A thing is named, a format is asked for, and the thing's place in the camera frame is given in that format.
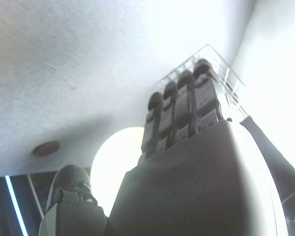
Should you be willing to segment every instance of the wire rack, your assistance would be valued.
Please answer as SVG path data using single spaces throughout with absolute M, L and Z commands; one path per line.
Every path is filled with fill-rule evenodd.
M 178 80 L 179 74 L 184 70 L 193 71 L 194 64 L 199 59 L 208 60 L 214 71 L 218 74 L 218 82 L 223 88 L 223 91 L 228 99 L 231 111 L 235 116 L 235 119 L 242 121 L 248 114 L 242 108 L 240 103 L 239 91 L 242 94 L 245 90 L 244 83 L 240 80 L 238 75 L 231 69 L 231 67 L 225 62 L 225 60 L 219 55 L 219 53 L 210 45 L 205 45 L 181 65 L 175 68 L 167 76 L 159 81 L 159 90 L 163 90 L 165 85 L 170 81 Z

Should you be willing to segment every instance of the glowing white globe light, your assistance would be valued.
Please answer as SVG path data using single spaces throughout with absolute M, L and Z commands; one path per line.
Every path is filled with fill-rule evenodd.
M 141 156 L 144 128 L 130 127 L 112 135 L 98 150 L 90 172 L 92 195 L 109 216 L 127 171 Z

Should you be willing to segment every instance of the brown round ceiling fixture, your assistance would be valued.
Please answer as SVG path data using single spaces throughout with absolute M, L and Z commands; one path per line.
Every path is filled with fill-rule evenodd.
M 38 157 L 48 156 L 58 151 L 59 148 L 60 148 L 60 143 L 57 141 L 52 141 L 52 142 L 47 142 L 35 147 L 32 153 Z

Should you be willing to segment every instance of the back of robotic hand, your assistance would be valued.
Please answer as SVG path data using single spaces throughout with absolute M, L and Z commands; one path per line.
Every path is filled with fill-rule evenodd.
M 266 162 L 227 105 L 217 74 L 199 60 L 164 94 L 151 96 L 143 154 L 126 173 L 109 219 L 86 175 L 57 181 L 61 170 L 40 235 L 287 236 Z

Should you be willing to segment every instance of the white wall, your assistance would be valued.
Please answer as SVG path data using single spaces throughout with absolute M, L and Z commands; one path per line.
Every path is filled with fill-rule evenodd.
M 233 64 L 255 122 L 295 167 L 295 0 L 259 0 Z

